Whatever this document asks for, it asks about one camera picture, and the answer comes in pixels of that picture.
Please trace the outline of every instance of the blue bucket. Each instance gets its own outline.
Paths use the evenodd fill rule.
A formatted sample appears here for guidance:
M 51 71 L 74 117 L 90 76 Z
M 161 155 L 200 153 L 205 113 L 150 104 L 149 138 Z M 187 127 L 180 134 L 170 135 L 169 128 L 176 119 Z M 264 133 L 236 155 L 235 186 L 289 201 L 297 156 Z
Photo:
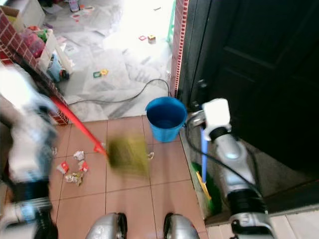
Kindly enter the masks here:
M 176 138 L 187 118 L 184 104 L 173 97 L 152 100 L 146 106 L 146 114 L 154 138 L 165 143 Z

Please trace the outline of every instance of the red brick wall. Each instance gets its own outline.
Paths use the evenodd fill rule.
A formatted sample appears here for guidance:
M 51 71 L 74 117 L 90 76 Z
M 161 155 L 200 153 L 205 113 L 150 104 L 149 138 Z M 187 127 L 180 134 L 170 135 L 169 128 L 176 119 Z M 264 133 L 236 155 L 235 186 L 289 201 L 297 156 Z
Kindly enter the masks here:
M 55 96 L 67 105 L 54 83 L 40 70 L 36 59 L 0 9 L 0 60 L 4 65 L 12 64 L 12 60 L 18 62 L 17 53 L 41 76 Z M 51 116 L 58 124 L 68 124 L 68 118 L 60 111 L 57 114 L 51 113 Z
M 170 93 L 177 95 L 180 66 L 183 55 L 184 37 L 186 30 L 186 19 L 188 10 L 188 0 L 176 0 L 174 36 L 172 47 Z

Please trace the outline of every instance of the dark door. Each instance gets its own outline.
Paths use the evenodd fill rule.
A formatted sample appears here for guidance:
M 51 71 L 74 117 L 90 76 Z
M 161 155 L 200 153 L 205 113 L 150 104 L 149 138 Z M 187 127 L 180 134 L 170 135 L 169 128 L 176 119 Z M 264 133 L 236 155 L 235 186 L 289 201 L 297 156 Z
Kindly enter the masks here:
M 287 166 L 318 170 L 318 0 L 213 0 L 200 79 L 209 100 L 228 99 L 238 136 Z

